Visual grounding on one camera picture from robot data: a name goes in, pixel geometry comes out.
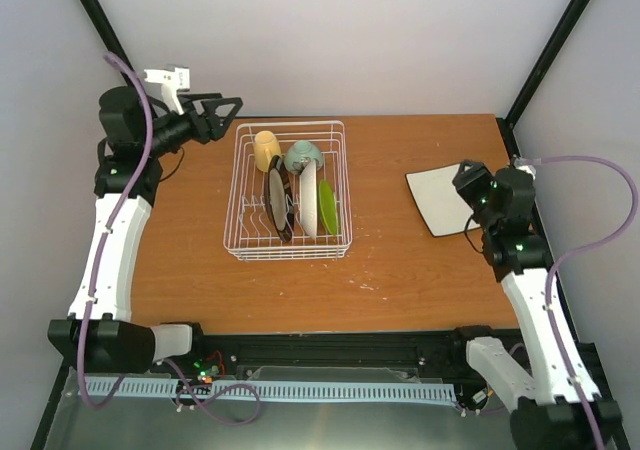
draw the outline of teal bowl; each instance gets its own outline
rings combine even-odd
[[[324,157],[320,149],[308,140],[299,140],[287,150],[284,166],[289,172],[300,175],[312,158],[315,159],[317,168],[322,168]]]

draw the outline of green plate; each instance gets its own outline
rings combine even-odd
[[[324,228],[331,235],[338,235],[338,211],[336,209],[336,199],[329,182],[320,180],[318,184],[318,207],[320,207],[320,219]]]

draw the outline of white wall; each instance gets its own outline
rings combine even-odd
[[[244,115],[504,115],[569,0],[101,0],[132,58]]]
[[[592,0],[516,127],[523,154],[599,155],[640,184],[640,0]],[[562,164],[539,173],[554,253],[601,238],[626,217],[626,184],[607,169]],[[561,272],[580,337],[595,341],[632,448],[640,448],[640,221]]]
[[[92,234],[100,94],[120,84],[76,0],[0,0],[0,435],[29,448]]]

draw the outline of white square plate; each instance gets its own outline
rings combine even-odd
[[[413,199],[434,237],[463,232],[471,216],[471,209],[453,186],[459,166],[449,165],[406,175]],[[469,224],[469,230],[478,227],[474,221]]]

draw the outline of yellow cup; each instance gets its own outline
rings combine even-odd
[[[281,153],[280,144],[273,132],[263,130],[253,138],[253,155],[258,170],[263,172],[269,170],[271,159]]]

